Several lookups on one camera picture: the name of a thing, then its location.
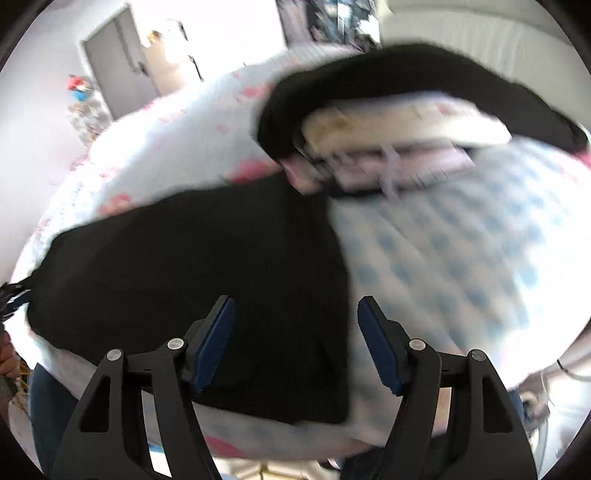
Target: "bedsheet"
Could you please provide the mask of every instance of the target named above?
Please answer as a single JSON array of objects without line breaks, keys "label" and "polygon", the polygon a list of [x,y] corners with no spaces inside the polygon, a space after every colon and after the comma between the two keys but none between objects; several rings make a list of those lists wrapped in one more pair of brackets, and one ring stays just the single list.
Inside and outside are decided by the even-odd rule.
[{"label": "bedsheet", "polygon": [[[291,69],[351,54],[299,47],[260,66],[187,89],[117,122],[73,165],[26,244],[13,280],[40,263],[61,231],[186,188],[219,184],[241,161],[267,160],[253,140],[256,113]],[[471,152],[476,168],[399,200],[335,200],[331,216],[352,285],[409,335],[465,354],[481,348],[507,388],[551,364],[591,316],[591,173],[525,138]],[[30,332],[23,311],[7,325],[31,367],[41,363],[79,398],[94,366]],[[400,399],[383,387],[356,319],[350,320],[350,414],[338,426],[296,426],[195,405],[215,455],[311,459],[383,445]],[[440,398],[436,432],[445,428]],[[144,395],[148,438],[160,444]]]}]

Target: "door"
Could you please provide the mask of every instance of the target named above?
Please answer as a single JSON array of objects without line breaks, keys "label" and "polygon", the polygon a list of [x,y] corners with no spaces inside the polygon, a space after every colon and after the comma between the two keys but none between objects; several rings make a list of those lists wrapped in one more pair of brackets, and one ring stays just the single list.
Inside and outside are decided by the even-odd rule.
[{"label": "door", "polygon": [[113,120],[142,108],[160,95],[129,8],[83,44],[96,83]]}]

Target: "black cloth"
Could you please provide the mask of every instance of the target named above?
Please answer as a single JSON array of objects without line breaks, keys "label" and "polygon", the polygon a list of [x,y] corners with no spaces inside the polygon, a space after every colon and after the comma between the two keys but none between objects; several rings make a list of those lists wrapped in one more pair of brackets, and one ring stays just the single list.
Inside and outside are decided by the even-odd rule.
[{"label": "black cloth", "polygon": [[296,153],[294,134],[305,117],[334,100],[439,91],[466,99],[498,117],[514,135],[569,153],[587,146],[584,132],[523,85],[476,62],[427,44],[396,45],[336,60],[279,82],[265,104],[256,137],[276,160]]},{"label": "black cloth", "polygon": [[195,400],[287,423],[347,416],[345,262],[326,195],[284,173],[62,233],[28,284],[33,331],[95,365],[183,336],[228,294],[237,327]]}]

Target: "blue gripper pad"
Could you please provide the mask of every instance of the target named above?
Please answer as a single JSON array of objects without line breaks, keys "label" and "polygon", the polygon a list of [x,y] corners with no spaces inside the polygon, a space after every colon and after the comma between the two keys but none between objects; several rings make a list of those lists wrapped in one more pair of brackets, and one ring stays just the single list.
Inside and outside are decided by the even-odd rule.
[{"label": "blue gripper pad", "polygon": [[[394,345],[392,344],[392,339],[388,339],[388,335],[382,325],[380,325],[381,322],[378,320],[378,315],[382,317],[382,320],[386,321],[384,326],[392,330],[392,332],[389,332],[391,335],[401,337],[395,339]],[[394,395],[402,395],[404,384],[410,380],[405,375],[407,359],[404,342],[408,343],[408,336],[404,332],[404,329],[397,322],[391,322],[385,317],[373,297],[364,297],[361,299],[357,306],[357,321],[371,358],[374,361],[375,368],[378,371],[379,379]]]},{"label": "blue gripper pad", "polygon": [[189,341],[186,362],[191,389],[196,393],[213,381],[217,367],[236,326],[236,302],[227,296],[218,299],[195,337]]}]

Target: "person's hand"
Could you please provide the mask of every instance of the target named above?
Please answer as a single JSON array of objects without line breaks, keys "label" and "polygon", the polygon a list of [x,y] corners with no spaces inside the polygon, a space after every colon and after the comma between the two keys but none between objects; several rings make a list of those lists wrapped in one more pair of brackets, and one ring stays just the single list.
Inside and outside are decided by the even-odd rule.
[{"label": "person's hand", "polygon": [[17,378],[20,374],[21,359],[12,345],[8,332],[2,332],[0,336],[0,375]]}]

